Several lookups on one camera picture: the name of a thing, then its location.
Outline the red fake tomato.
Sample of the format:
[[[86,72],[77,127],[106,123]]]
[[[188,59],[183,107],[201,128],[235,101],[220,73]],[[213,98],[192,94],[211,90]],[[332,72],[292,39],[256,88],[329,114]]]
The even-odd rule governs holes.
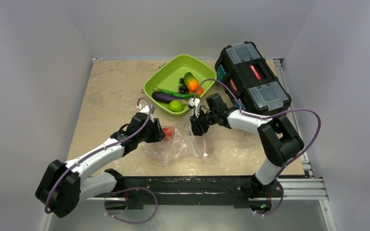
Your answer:
[[[170,140],[174,136],[175,127],[173,126],[163,127],[162,130],[165,134],[165,137],[164,137],[165,141]]]

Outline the clear zip top bag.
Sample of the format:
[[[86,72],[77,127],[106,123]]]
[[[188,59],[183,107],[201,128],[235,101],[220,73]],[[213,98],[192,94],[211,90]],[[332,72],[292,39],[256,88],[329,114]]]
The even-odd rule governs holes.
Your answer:
[[[188,124],[175,127],[174,136],[170,140],[147,144],[143,151],[147,157],[163,165],[187,156],[208,157],[206,139],[193,135]]]

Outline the green fake fruit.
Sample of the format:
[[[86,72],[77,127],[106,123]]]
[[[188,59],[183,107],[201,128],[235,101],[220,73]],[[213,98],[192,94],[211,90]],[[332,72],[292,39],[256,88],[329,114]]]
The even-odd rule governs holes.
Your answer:
[[[184,110],[184,104],[180,100],[173,100],[168,104],[168,110],[173,113],[179,113]]]

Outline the green fake bean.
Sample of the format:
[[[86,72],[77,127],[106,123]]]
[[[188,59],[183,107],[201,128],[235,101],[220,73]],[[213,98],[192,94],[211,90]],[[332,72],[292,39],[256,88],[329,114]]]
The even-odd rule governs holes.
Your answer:
[[[156,91],[166,93],[168,95],[171,95],[171,96],[174,96],[174,97],[177,97],[177,98],[181,98],[181,99],[193,98],[196,95],[195,93],[181,94],[181,93],[178,93],[178,92],[165,90],[165,89],[160,89],[160,88],[156,88]]]

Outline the orange fake fruit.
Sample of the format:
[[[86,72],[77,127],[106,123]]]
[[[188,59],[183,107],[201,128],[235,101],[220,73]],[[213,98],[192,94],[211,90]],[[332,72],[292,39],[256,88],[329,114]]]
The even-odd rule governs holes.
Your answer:
[[[188,91],[189,94],[197,94],[197,97],[200,97],[203,94],[203,92],[204,92],[203,87],[199,87],[198,91],[191,90]]]

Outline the purple fake eggplant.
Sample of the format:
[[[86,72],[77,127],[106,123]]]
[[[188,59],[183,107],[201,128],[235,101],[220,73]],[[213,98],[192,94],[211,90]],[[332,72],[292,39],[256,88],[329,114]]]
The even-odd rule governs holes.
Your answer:
[[[161,103],[170,103],[174,100],[177,100],[177,101],[181,102],[183,105],[187,105],[186,100],[175,97],[175,96],[172,96],[172,95],[169,95],[169,94],[166,94],[166,93],[163,93],[163,92],[159,92],[159,91],[152,92],[151,97],[155,101],[161,102]]]

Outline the dark fake grape bunch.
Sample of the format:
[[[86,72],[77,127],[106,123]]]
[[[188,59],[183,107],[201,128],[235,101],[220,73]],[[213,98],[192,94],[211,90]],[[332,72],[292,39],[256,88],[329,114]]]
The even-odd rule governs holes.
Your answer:
[[[180,94],[188,94],[189,93],[189,89],[188,89],[187,85],[185,84],[184,78],[179,79],[178,92]]]

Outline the orange green fake mango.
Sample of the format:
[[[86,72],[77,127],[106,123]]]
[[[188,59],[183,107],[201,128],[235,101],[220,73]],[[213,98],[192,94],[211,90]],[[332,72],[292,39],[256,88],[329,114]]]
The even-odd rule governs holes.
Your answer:
[[[184,83],[190,91],[197,91],[199,87],[199,81],[193,76],[191,72],[184,74]]]

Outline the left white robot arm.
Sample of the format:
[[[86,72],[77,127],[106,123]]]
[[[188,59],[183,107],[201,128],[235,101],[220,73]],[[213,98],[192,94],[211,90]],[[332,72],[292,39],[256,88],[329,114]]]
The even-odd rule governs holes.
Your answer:
[[[44,204],[45,213],[65,217],[77,206],[82,184],[94,172],[134,151],[142,142],[155,143],[164,138],[159,119],[152,118],[150,113],[138,112],[129,124],[92,151],[70,161],[56,159],[49,163],[35,197]]]

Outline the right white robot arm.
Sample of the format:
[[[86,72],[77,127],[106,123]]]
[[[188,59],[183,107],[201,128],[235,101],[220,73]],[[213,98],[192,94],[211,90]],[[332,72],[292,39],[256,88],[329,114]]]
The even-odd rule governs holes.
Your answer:
[[[218,93],[210,95],[206,102],[209,108],[204,112],[200,99],[188,101],[188,107],[193,109],[190,117],[193,135],[202,136],[213,125],[258,135],[266,158],[253,175],[251,189],[255,195],[264,195],[282,167],[304,148],[302,138],[285,115],[270,119],[250,117],[235,107],[228,107]]]

